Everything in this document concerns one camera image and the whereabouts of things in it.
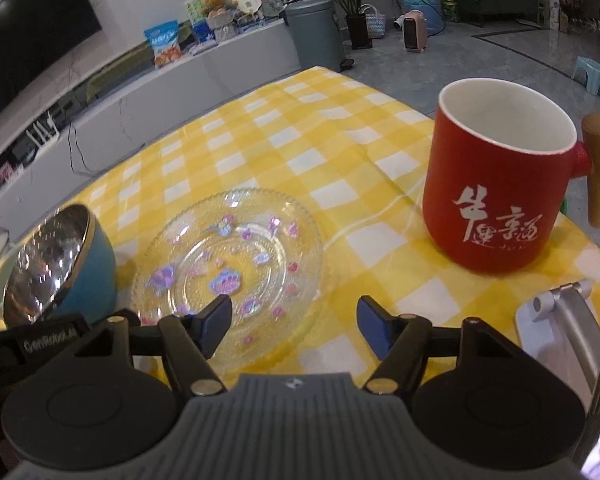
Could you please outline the clear glass plate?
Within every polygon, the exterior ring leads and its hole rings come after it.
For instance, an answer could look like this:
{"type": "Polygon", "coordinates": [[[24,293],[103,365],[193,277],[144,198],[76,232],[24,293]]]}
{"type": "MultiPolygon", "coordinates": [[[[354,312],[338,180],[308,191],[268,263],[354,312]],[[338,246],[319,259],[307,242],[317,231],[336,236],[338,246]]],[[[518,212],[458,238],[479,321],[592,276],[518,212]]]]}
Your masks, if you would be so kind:
{"type": "Polygon", "coordinates": [[[222,377],[283,359],[317,316],[323,245],[298,200],[266,188],[212,195],[174,217],[135,265],[130,307],[155,325],[230,297],[232,326],[210,360],[222,377]]]}

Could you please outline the blue steel bowl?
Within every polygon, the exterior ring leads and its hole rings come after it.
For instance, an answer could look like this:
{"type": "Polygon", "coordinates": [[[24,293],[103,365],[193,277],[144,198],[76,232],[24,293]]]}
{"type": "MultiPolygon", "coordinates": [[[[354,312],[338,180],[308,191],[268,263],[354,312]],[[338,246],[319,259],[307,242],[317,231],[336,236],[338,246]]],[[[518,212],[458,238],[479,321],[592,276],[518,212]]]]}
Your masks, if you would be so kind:
{"type": "Polygon", "coordinates": [[[22,245],[5,285],[7,327],[80,314],[94,324],[114,312],[116,258],[91,209],[59,209],[22,245]]]}

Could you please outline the yellow checkered tablecloth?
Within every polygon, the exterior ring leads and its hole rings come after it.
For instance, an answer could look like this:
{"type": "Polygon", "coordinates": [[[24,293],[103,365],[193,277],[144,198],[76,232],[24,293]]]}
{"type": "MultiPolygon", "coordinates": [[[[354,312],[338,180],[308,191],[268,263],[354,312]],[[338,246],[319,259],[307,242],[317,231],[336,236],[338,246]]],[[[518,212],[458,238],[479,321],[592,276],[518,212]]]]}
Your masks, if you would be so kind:
{"type": "Polygon", "coordinates": [[[312,214],[325,248],[316,321],[258,372],[348,372],[376,367],[358,333],[358,298],[437,326],[478,316],[508,338],[516,310],[539,292],[587,278],[600,320],[600,248],[559,217],[543,255],[501,278],[473,274],[434,246],[422,221],[432,121],[346,76],[311,68],[253,91],[169,134],[84,191],[127,289],[140,256],[176,214],[230,188],[274,188],[312,214]]]}

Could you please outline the white tv cabinet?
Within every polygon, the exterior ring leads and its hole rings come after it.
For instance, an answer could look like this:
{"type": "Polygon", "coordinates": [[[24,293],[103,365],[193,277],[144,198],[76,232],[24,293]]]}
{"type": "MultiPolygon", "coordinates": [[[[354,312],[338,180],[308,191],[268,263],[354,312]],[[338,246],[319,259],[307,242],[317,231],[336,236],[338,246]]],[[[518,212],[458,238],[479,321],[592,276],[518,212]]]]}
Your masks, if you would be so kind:
{"type": "Polygon", "coordinates": [[[0,190],[0,227],[13,240],[23,236],[144,146],[299,68],[289,28],[276,21],[150,70],[74,118],[59,141],[0,190]]]}

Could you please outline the white wifi router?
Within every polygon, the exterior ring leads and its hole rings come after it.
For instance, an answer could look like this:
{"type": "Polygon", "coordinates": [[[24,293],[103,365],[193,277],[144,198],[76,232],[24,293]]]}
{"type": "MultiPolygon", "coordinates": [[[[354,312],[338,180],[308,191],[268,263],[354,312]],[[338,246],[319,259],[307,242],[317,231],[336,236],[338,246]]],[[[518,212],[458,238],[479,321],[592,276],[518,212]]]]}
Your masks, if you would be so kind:
{"type": "Polygon", "coordinates": [[[50,112],[35,119],[26,129],[27,137],[33,142],[38,154],[48,151],[59,139],[60,133],[50,112]]]}

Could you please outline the blue snack bag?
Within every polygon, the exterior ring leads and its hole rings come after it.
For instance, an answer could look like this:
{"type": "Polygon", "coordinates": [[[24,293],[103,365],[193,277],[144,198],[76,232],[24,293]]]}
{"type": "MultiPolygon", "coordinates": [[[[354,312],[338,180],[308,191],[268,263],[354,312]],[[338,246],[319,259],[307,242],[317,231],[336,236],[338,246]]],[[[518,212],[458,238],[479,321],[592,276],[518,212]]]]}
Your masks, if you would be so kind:
{"type": "Polygon", "coordinates": [[[178,43],[178,21],[164,22],[144,30],[149,42],[157,68],[166,66],[182,56],[178,43]]]}

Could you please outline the pink space heater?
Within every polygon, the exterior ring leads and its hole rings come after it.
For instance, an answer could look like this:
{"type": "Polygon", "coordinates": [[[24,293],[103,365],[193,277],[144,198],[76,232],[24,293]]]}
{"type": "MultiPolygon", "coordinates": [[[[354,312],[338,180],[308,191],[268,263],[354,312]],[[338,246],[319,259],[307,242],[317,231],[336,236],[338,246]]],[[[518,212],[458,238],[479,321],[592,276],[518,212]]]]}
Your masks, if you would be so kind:
{"type": "Polygon", "coordinates": [[[407,51],[420,53],[426,49],[428,34],[422,12],[413,10],[402,16],[402,36],[407,51]]]}

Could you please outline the light blue step stool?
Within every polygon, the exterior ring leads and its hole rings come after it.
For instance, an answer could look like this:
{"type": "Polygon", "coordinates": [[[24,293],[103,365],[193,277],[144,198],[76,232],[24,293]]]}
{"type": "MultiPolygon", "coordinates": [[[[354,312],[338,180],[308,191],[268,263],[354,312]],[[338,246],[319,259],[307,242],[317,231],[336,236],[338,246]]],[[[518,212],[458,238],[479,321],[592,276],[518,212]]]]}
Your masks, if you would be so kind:
{"type": "Polygon", "coordinates": [[[584,76],[586,92],[597,96],[600,92],[600,63],[592,58],[579,55],[574,62],[571,79],[576,80],[580,74],[584,76]]]}

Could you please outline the grey trash bin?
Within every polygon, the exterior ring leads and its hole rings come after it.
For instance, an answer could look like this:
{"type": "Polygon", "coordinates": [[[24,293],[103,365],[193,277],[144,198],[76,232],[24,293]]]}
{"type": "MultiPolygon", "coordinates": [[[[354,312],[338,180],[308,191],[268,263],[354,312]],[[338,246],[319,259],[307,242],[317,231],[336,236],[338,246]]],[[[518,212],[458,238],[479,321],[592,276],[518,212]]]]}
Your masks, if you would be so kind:
{"type": "Polygon", "coordinates": [[[322,66],[339,73],[346,58],[332,0],[298,0],[285,9],[302,70],[322,66]]]}

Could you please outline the teddy bear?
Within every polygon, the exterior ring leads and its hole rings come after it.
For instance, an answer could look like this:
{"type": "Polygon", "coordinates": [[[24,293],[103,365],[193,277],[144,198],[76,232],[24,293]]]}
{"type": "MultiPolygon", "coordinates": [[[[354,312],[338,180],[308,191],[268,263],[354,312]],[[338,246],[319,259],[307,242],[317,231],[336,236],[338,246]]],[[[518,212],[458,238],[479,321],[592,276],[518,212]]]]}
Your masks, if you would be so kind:
{"type": "Polygon", "coordinates": [[[202,0],[204,16],[213,16],[235,8],[236,4],[230,0],[202,0]]]}

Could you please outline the round paper fan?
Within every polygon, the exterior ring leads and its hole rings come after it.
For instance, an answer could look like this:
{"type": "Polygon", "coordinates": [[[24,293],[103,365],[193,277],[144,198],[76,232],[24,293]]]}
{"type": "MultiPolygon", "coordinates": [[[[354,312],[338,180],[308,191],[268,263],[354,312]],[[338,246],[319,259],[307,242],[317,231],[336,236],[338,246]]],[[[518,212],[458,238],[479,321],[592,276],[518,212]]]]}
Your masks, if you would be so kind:
{"type": "Polygon", "coordinates": [[[257,14],[262,6],[262,0],[232,0],[232,6],[242,14],[257,14]]]}

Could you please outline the black television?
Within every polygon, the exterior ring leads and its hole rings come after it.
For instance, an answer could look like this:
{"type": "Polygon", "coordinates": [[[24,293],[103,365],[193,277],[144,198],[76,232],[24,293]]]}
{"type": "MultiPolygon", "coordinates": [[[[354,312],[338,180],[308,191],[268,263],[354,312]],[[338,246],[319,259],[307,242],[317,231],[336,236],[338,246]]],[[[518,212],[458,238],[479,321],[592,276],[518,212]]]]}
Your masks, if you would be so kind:
{"type": "Polygon", "coordinates": [[[0,114],[44,70],[99,31],[88,0],[0,0],[0,114]]]}

